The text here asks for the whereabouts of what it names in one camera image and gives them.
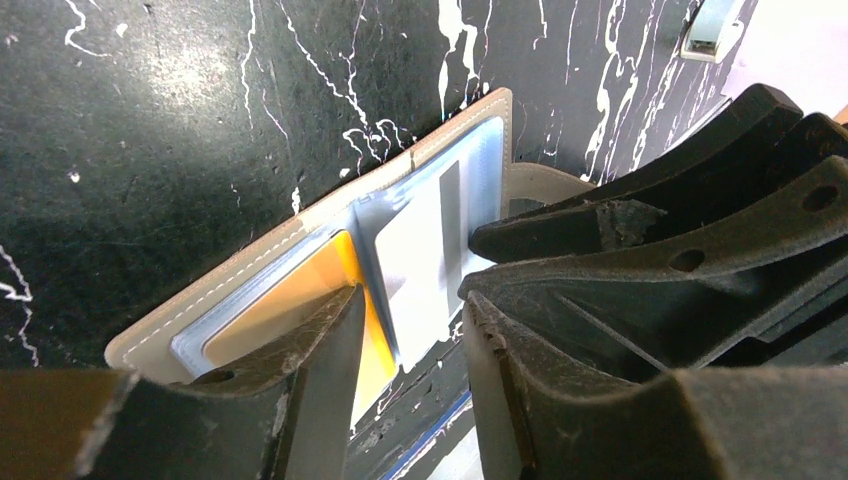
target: blue strip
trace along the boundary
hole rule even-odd
[[[430,427],[430,429],[427,430],[424,435],[421,435],[421,437],[418,438],[418,441],[412,445],[412,448],[407,450],[406,453],[402,457],[400,457],[397,463],[392,466],[389,472],[383,475],[382,480],[390,480],[394,475],[396,475],[399,471],[406,467],[409,461],[412,460],[415,455],[420,452],[424,448],[424,446],[430,442],[430,440],[433,439],[433,437],[438,435],[439,431],[447,425],[451,417],[453,417],[456,412],[458,412],[463,406],[465,406],[467,402],[470,401],[471,391],[466,390],[465,393],[463,393],[462,396],[459,397],[459,400],[454,402],[454,404],[451,405],[448,411],[445,412],[445,414],[442,415],[441,418],[439,418],[436,424]]]

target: white card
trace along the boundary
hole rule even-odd
[[[406,372],[436,341],[449,335],[453,312],[449,311],[448,294],[456,292],[447,288],[441,206],[441,188],[435,178],[416,189],[415,198],[374,242]],[[452,207],[459,215],[457,206]]]

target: scratched surface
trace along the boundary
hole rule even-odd
[[[730,65],[675,56],[695,7],[0,2],[2,366],[103,366],[115,334],[489,89],[515,92],[521,161],[644,165]]]

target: white stitching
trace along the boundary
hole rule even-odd
[[[444,143],[446,143],[446,142],[448,142],[449,140],[451,140],[451,137],[453,136],[453,134],[454,134],[457,130],[461,130],[461,129],[462,129],[462,128],[464,128],[466,125],[468,125],[469,123],[473,122],[474,120],[476,120],[477,118],[479,118],[481,115],[483,115],[484,113],[486,113],[486,112],[487,112],[490,108],[494,107],[495,105],[499,105],[499,104],[501,104],[501,103],[503,103],[503,102],[505,102],[505,101],[506,101],[506,99],[501,98],[501,99],[498,99],[498,100],[496,100],[496,101],[492,102],[491,104],[489,104],[488,106],[486,106],[485,108],[483,108],[482,110],[480,110],[479,112],[477,112],[476,114],[474,114],[471,118],[469,118],[469,119],[465,120],[465,121],[464,121],[464,122],[462,122],[461,124],[459,124],[459,125],[457,125],[456,127],[452,128],[450,131],[448,131],[448,133],[447,133],[447,134],[445,134],[445,135],[444,135],[442,138],[440,138],[438,141],[433,142],[433,144],[432,144],[432,145],[427,145],[425,148],[422,148],[422,149],[421,149],[421,152],[420,152],[420,155],[422,155],[422,156],[426,156],[426,154],[428,154],[429,152],[431,152],[431,151],[433,151],[434,149],[436,149],[436,148],[438,148],[438,147],[442,146]],[[510,132],[508,132],[508,131],[507,131],[507,132],[505,132],[505,135],[504,135],[504,143],[505,143],[505,144],[508,142],[508,139],[509,139],[509,140],[511,140],[511,139],[508,137],[509,133],[510,133]],[[415,150],[413,150],[413,151],[412,151],[412,161],[413,161],[413,163],[415,162],[415,154],[416,154],[416,152],[415,152]],[[304,230],[304,228],[305,228],[305,226],[301,226],[300,228],[298,228],[298,229],[297,229],[297,231],[295,231],[294,233],[292,233],[291,235],[289,235],[288,237],[286,237],[285,239],[283,239],[281,242],[279,242],[279,243],[275,244],[273,247],[271,247],[271,248],[269,248],[268,250],[266,250],[266,251],[265,251],[265,253],[263,253],[262,255],[260,255],[260,256],[258,256],[258,257],[256,257],[256,259],[255,259],[254,261],[252,261],[252,262],[250,262],[249,264],[247,264],[244,268],[242,268],[241,270],[239,270],[238,272],[236,272],[233,276],[231,276],[230,278],[228,278],[228,279],[227,279],[227,280],[225,280],[224,282],[219,283],[219,284],[218,284],[218,286],[217,286],[217,287],[215,287],[214,289],[209,290],[208,292],[206,292],[206,295],[204,295],[204,296],[202,296],[202,297],[198,298],[198,299],[197,299],[194,303],[192,303],[191,305],[189,305],[188,307],[186,307],[186,309],[185,309],[185,310],[183,310],[182,312],[180,312],[180,313],[176,314],[176,315],[174,316],[174,318],[172,318],[172,319],[168,320],[167,322],[165,322],[164,324],[162,324],[162,326],[160,326],[160,327],[156,328],[155,330],[153,330],[152,332],[150,332],[150,334],[149,334],[149,335],[147,335],[146,337],[142,338],[142,339],[141,339],[141,341],[140,341],[140,342],[138,342],[138,344],[136,344],[136,345],[134,345],[134,346],[130,347],[130,349],[129,349],[129,350],[127,350],[127,351],[124,353],[124,355],[122,356],[122,360],[123,360],[124,364],[125,364],[125,365],[127,365],[128,367],[130,367],[130,368],[134,369],[134,370],[138,370],[138,367],[136,367],[136,366],[135,366],[135,364],[133,364],[131,361],[129,361],[129,356],[130,356],[130,354],[131,354],[132,352],[134,352],[134,351],[135,351],[138,347],[140,347],[140,346],[144,345],[144,343],[145,343],[145,342],[147,342],[148,340],[150,340],[151,338],[153,338],[153,337],[155,337],[156,335],[158,335],[158,334],[159,334],[159,332],[161,332],[161,331],[162,331],[162,330],[164,330],[165,328],[168,328],[168,326],[169,326],[169,325],[171,325],[172,323],[174,323],[177,319],[179,319],[180,317],[182,317],[184,314],[188,313],[188,312],[189,312],[189,310],[191,310],[192,308],[194,308],[196,305],[200,304],[202,301],[204,301],[204,300],[206,300],[207,298],[209,298],[209,296],[210,296],[210,295],[212,295],[213,293],[215,293],[215,292],[217,292],[218,290],[220,290],[220,289],[221,289],[221,287],[223,287],[224,285],[226,285],[226,284],[230,283],[231,281],[233,281],[236,277],[238,277],[238,276],[240,276],[241,274],[243,274],[246,270],[249,270],[249,269],[250,269],[250,267],[252,267],[253,265],[255,265],[257,262],[261,261],[263,258],[267,257],[267,256],[268,256],[268,255],[269,255],[272,251],[276,250],[277,248],[279,248],[280,246],[282,246],[283,244],[287,243],[289,240],[291,240],[292,238],[294,238],[297,234],[299,234],[300,232],[302,232],[302,231]]]
[[[204,295],[204,296],[202,296],[202,297],[198,298],[198,299],[197,299],[194,303],[192,303],[191,305],[189,305],[188,307],[186,307],[186,309],[185,309],[185,310],[183,310],[182,312],[180,312],[180,313],[176,314],[176,315],[174,316],[174,318],[172,318],[172,319],[168,320],[167,322],[163,323],[163,324],[162,324],[162,326],[160,326],[160,327],[158,327],[156,330],[153,330],[152,332],[150,332],[150,335],[148,335],[148,336],[146,336],[146,337],[142,338],[142,339],[141,339],[141,341],[140,341],[140,342],[138,342],[138,344],[137,344],[137,345],[132,346],[129,350],[127,350],[127,351],[124,353],[124,355],[123,355],[123,357],[122,357],[122,359],[123,359],[124,363],[125,363],[127,366],[129,366],[130,368],[137,370],[138,368],[135,366],[135,364],[133,364],[132,362],[130,362],[130,361],[129,361],[129,358],[128,358],[128,357],[130,356],[130,354],[131,354],[132,352],[134,352],[134,351],[135,351],[135,349],[137,349],[138,347],[140,347],[140,346],[144,345],[144,343],[145,343],[145,342],[147,342],[147,341],[148,341],[148,340],[150,340],[151,338],[153,338],[153,337],[155,337],[156,335],[158,335],[158,334],[159,334],[159,332],[161,332],[163,329],[168,328],[168,325],[170,325],[170,324],[174,323],[174,322],[175,322],[178,318],[182,317],[182,316],[183,316],[183,314],[188,313],[188,311],[189,311],[189,310],[191,310],[192,308],[194,308],[194,306],[195,306],[195,305],[197,305],[197,304],[199,304],[200,302],[202,302],[203,300],[205,300],[205,299],[209,298],[209,296],[210,296],[210,295],[212,295],[213,293],[215,293],[215,292],[217,292],[218,290],[220,290],[220,289],[221,289],[221,287],[223,287],[224,285],[226,285],[226,284],[228,284],[228,283],[232,282],[232,281],[233,281],[236,277],[238,277],[239,275],[241,275],[242,273],[244,273],[244,272],[245,272],[245,270],[250,269],[250,267],[252,267],[253,265],[255,265],[257,262],[259,262],[259,261],[261,261],[263,258],[267,257],[267,256],[268,256],[268,255],[269,255],[269,254],[270,254],[273,250],[276,250],[278,247],[280,247],[281,245],[283,245],[283,244],[287,243],[289,240],[291,240],[292,238],[294,238],[297,234],[299,234],[300,232],[302,232],[302,231],[303,231],[303,228],[304,228],[303,226],[301,226],[300,228],[298,228],[298,229],[297,229],[294,233],[292,233],[292,234],[291,234],[291,235],[289,235],[288,237],[284,238],[284,239],[283,239],[280,243],[277,243],[277,244],[276,244],[276,245],[274,245],[272,248],[269,248],[268,250],[266,250],[266,251],[265,251],[265,253],[263,253],[262,255],[260,255],[260,256],[258,256],[258,257],[256,257],[256,259],[255,259],[254,261],[252,261],[252,262],[248,263],[247,265],[245,265],[245,267],[244,267],[244,268],[242,268],[241,270],[239,270],[238,272],[236,272],[236,273],[235,273],[235,275],[233,275],[233,276],[231,276],[230,278],[228,278],[227,280],[225,280],[225,281],[223,281],[223,282],[219,283],[219,284],[218,284],[218,286],[217,286],[217,287],[215,287],[215,288],[213,288],[212,290],[209,290],[208,292],[206,292],[206,295]]]

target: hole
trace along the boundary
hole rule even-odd
[[[707,258],[707,256],[700,250],[686,250],[672,258],[671,261],[668,262],[668,266],[678,272],[691,273],[697,270],[698,267],[704,263],[705,258]]]
[[[839,153],[839,145],[828,141],[821,142],[821,146],[819,147],[819,155],[821,155],[822,158],[827,158],[832,155],[831,152]]]
[[[820,212],[831,206],[838,196],[839,189],[833,185],[826,185],[810,192],[807,198],[804,199],[802,206],[808,212]]]
[[[195,385],[209,385],[212,383],[224,383],[236,378],[232,370],[212,370],[194,381]]]

